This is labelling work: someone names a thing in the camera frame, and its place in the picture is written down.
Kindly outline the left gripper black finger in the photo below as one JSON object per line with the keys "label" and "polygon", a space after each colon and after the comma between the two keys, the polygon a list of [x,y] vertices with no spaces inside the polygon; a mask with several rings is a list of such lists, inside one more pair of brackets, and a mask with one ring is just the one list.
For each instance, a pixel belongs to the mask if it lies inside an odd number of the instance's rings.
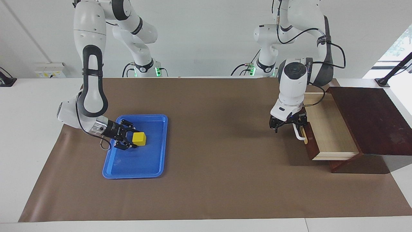
{"label": "left gripper black finger", "polygon": [[291,117],[292,123],[296,125],[297,129],[300,129],[300,127],[307,125],[307,114],[306,113],[296,113]]}
{"label": "left gripper black finger", "polygon": [[284,124],[284,122],[282,120],[279,120],[279,119],[270,119],[269,120],[269,127],[272,128],[275,131],[275,133],[278,132],[278,128],[280,128],[283,124]]}

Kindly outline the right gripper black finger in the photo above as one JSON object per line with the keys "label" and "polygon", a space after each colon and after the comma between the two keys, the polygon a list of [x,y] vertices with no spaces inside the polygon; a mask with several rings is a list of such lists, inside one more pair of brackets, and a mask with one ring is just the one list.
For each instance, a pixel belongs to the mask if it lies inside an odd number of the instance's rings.
{"label": "right gripper black finger", "polygon": [[122,119],[122,120],[120,121],[120,125],[123,126],[122,130],[125,131],[126,133],[127,133],[127,132],[132,132],[132,133],[140,132],[140,131],[138,131],[137,129],[135,129],[133,123],[129,122],[128,120]]}
{"label": "right gripper black finger", "polygon": [[138,145],[133,144],[127,137],[126,138],[113,138],[114,147],[120,150],[127,150],[129,148],[137,148]]}

